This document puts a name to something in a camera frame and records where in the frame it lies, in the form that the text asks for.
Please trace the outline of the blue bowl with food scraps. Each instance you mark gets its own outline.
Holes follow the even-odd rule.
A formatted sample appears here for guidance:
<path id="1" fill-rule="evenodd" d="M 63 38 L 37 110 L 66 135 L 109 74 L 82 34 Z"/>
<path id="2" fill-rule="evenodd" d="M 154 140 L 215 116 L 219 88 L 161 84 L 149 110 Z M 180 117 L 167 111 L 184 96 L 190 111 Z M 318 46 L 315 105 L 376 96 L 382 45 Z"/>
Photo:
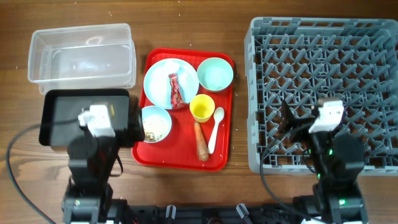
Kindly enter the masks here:
<path id="1" fill-rule="evenodd" d="M 142 109 L 142 124 L 145 132 L 144 142 L 157 143 L 168 136 L 172 128 L 172 119 L 165 109 L 152 105 Z"/>

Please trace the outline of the red snack wrapper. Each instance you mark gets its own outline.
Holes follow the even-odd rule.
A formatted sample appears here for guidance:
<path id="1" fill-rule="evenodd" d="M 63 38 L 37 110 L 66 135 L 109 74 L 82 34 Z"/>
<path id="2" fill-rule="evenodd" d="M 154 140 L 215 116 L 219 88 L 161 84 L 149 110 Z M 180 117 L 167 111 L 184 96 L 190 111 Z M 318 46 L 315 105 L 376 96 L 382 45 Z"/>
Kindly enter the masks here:
<path id="1" fill-rule="evenodd" d="M 176 73 L 170 74 L 169 80 L 171 86 L 170 103 L 172 105 L 172 109 L 179 109 L 184 107 L 185 103 L 180 93 L 180 85 L 178 82 L 177 74 Z"/>

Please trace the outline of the yellow plastic cup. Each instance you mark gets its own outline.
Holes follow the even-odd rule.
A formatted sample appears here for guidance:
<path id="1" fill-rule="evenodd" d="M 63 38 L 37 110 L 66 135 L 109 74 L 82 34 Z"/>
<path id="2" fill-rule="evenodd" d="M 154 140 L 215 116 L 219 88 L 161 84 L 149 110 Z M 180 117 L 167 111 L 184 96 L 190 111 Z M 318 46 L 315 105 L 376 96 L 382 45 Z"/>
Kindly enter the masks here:
<path id="1" fill-rule="evenodd" d="M 199 94 L 190 102 L 189 108 L 195 121 L 205 123 L 214 113 L 215 102 L 209 95 Z"/>

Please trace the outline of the mint green bowl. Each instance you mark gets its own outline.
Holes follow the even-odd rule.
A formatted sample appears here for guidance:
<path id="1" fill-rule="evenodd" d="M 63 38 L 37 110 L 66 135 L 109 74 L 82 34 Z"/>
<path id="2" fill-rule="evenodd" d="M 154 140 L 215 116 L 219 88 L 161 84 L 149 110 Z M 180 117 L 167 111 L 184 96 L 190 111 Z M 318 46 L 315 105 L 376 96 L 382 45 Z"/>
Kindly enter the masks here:
<path id="1" fill-rule="evenodd" d="M 198 66 L 197 76 L 200 85 L 210 92 L 220 92 L 230 86 L 234 71 L 224 59 L 208 58 Z"/>

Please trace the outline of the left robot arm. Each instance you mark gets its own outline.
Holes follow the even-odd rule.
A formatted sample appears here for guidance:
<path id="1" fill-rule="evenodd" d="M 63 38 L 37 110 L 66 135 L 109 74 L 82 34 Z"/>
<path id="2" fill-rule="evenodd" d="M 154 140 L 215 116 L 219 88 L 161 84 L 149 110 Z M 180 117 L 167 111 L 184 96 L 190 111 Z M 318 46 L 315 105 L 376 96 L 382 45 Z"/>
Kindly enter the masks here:
<path id="1" fill-rule="evenodd" d="M 113 106 L 91 105 L 78 115 L 84 135 L 68 146 L 68 167 L 72 173 L 62 202 L 64 223 L 138 223 L 123 199 L 113 198 L 108 180 L 119 150 L 145 138 L 142 109 L 137 106 L 127 119 L 127 127 L 116 131 Z"/>

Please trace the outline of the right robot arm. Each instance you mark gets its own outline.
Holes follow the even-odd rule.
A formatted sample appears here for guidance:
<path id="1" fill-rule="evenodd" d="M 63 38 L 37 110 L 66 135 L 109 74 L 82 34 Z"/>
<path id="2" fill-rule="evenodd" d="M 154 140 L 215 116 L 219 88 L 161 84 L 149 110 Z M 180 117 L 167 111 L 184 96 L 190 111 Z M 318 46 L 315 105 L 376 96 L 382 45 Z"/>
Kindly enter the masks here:
<path id="1" fill-rule="evenodd" d="M 367 223 L 368 213 L 357 182 L 364 169 L 365 146 L 350 133 L 340 134 L 345 107 L 338 98 L 320 98 L 312 117 L 296 118 L 282 102 L 281 132 L 292 142 L 304 143 L 318 183 L 313 195 L 294 197 L 293 208 L 306 220 L 320 217 L 325 223 Z"/>

